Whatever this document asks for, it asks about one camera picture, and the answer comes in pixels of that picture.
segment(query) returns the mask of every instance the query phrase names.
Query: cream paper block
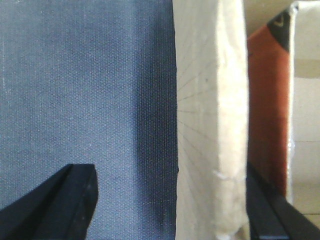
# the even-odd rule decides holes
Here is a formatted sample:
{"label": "cream paper block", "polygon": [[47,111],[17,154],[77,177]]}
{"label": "cream paper block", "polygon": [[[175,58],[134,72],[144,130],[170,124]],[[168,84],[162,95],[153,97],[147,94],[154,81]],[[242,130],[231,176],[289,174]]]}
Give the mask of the cream paper block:
{"label": "cream paper block", "polygon": [[177,240],[247,239],[247,51],[241,0],[174,0]]}
{"label": "cream paper block", "polygon": [[296,1],[292,129],[293,204],[303,214],[299,199],[308,187],[320,187],[320,1]]}

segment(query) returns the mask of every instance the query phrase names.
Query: book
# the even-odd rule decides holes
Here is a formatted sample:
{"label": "book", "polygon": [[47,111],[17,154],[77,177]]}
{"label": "book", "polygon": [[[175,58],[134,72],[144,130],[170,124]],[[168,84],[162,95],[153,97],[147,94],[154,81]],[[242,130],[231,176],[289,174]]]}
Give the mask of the book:
{"label": "book", "polygon": [[319,1],[295,1],[247,42],[248,159],[290,202],[295,183],[320,180],[319,22]]}
{"label": "book", "polygon": [[246,239],[247,51],[242,1],[173,1],[177,240]]}

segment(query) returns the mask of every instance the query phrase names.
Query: blue fabric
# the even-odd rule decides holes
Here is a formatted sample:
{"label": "blue fabric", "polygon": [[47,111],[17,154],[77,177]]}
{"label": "blue fabric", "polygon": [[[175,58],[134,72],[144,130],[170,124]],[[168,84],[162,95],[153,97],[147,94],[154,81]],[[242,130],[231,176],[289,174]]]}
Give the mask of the blue fabric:
{"label": "blue fabric", "polygon": [[170,0],[0,1],[0,207],[93,163],[88,240],[173,240],[178,172]]}

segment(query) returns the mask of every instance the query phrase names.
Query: black plastic piece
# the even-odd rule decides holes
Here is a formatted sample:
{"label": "black plastic piece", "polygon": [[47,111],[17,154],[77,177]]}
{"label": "black plastic piece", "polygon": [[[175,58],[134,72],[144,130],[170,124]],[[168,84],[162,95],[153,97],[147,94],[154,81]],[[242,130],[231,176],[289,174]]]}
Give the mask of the black plastic piece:
{"label": "black plastic piece", "polygon": [[275,215],[252,174],[247,175],[247,213],[252,240],[288,240],[288,234]]}
{"label": "black plastic piece", "polygon": [[[320,230],[313,223],[289,204],[274,186],[264,181],[250,163],[247,169],[247,212],[252,240],[320,240]],[[279,235],[283,234],[282,230],[279,232],[279,223],[287,238]]]}
{"label": "black plastic piece", "polygon": [[0,240],[84,240],[98,201],[92,164],[69,164],[0,211]]}

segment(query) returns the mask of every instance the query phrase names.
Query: orange book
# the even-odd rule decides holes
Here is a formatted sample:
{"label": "orange book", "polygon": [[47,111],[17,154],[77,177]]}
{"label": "orange book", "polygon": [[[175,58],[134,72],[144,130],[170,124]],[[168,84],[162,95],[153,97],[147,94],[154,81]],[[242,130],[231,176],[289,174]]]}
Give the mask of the orange book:
{"label": "orange book", "polygon": [[284,11],[248,38],[248,160],[285,196],[289,144],[290,15]]}

